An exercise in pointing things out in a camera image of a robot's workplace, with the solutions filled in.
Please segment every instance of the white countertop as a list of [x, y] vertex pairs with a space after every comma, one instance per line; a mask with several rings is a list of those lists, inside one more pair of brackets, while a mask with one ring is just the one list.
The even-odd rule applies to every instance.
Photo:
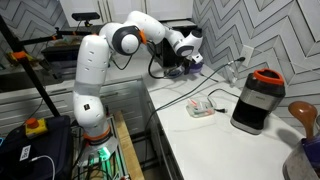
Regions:
[[[112, 84], [142, 77], [154, 106], [158, 108], [189, 92], [205, 79], [199, 74], [176, 79], [152, 79], [147, 73], [150, 57], [148, 53], [139, 50], [124, 71], [116, 69], [111, 63], [106, 82]], [[127, 57], [121, 57], [117, 62], [123, 67], [126, 61]], [[160, 76], [163, 70], [157, 63], [153, 63], [152, 71]], [[212, 72], [207, 66], [202, 69], [205, 75]], [[213, 78], [223, 81], [219, 75], [214, 75]], [[72, 88], [73, 83], [74, 81], [65, 81], [48, 86], [47, 91], [50, 94], [57, 89]], [[207, 94], [217, 88], [238, 95], [241, 93], [225, 82], [208, 80], [195, 91], [193, 97], [205, 101]], [[2, 93], [0, 99], [34, 91], [36, 90], [29, 89], [15, 94]], [[212, 94], [212, 97], [218, 108], [227, 108], [228, 113], [216, 112], [211, 116], [193, 118], [185, 109], [186, 99], [157, 112], [184, 179], [284, 179], [283, 162], [302, 135], [273, 114], [266, 120], [260, 135], [254, 136], [238, 130], [230, 124], [237, 98], [221, 91]]]

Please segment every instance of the white cabinet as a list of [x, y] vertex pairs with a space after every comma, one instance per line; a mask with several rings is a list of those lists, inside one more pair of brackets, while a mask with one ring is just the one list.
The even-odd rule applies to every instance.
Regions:
[[60, 3], [70, 27], [77, 27], [79, 24], [79, 21], [71, 17], [73, 13], [98, 13], [100, 19], [90, 21], [93, 25], [102, 25], [110, 21], [106, 0], [60, 0]]
[[79, 23], [71, 17], [72, 13], [96, 12], [100, 19], [90, 23], [102, 25], [110, 21], [123, 23], [134, 10], [159, 21], [187, 19], [192, 17], [193, 7], [193, 0], [60, 0], [60, 3], [70, 27]]
[[192, 17], [193, 0], [146, 0], [146, 12], [157, 20]]
[[145, 13], [145, 3], [143, 0], [107, 0], [110, 10], [111, 21], [123, 23], [131, 11]]

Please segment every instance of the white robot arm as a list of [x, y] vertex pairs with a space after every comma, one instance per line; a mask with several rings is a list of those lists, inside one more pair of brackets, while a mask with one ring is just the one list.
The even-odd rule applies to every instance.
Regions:
[[141, 42], [150, 40], [157, 44], [165, 37], [178, 56], [201, 61], [198, 52], [202, 42], [200, 34], [192, 32], [184, 38], [180, 32], [164, 27], [154, 18], [138, 11], [131, 12], [123, 24], [106, 24], [99, 36], [84, 37], [79, 49], [73, 103], [75, 117], [84, 128], [84, 138], [91, 146], [96, 149], [107, 147], [111, 153], [117, 146], [99, 98], [110, 50], [128, 56], [138, 50]]

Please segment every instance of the small object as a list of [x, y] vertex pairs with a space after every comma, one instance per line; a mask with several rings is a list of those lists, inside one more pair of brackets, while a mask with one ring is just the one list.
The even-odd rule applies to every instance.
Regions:
[[26, 136], [29, 139], [35, 138], [48, 131], [46, 121], [44, 118], [37, 120], [36, 118], [30, 118], [25, 123]]
[[302, 123], [306, 131], [306, 140], [312, 140], [313, 126], [318, 114], [317, 109], [313, 105], [303, 101], [291, 103], [288, 109], [289, 112]]
[[191, 63], [189, 73], [198, 73], [198, 72], [200, 72], [201, 69], [202, 69], [202, 66], [203, 66], [203, 62], [199, 62], [198, 64]]
[[131, 180], [130, 174], [127, 174], [127, 175], [125, 175], [125, 176], [122, 176], [122, 177], [120, 178], [120, 180]]
[[196, 99], [189, 99], [186, 109], [190, 116], [199, 118], [214, 114], [214, 109], [208, 102], [200, 102]]

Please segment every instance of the chevron tile pattern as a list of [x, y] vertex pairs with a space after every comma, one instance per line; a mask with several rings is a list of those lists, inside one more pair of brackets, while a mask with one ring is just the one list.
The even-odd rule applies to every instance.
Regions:
[[[57, 0], [1, 0], [0, 14], [12, 32], [20, 39], [50, 36], [55, 27], [68, 28], [66, 17]], [[46, 43], [25, 46], [34, 57], [41, 58]], [[0, 33], [0, 62], [6, 64], [4, 53], [11, 51]]]
[[[194, 0], [193, 21], [203, 29], [201, 53], [212, 69], [254, 47], [248, 67], [237, 66], [237, 86], [268, 67], [285, 79], [286, 97], [275, 114], [301, 130], [288, 112], [297, 100], [320, 112], [320, 3], [318, 0]], [[228, 70], [220, 72], [226, 79]]]

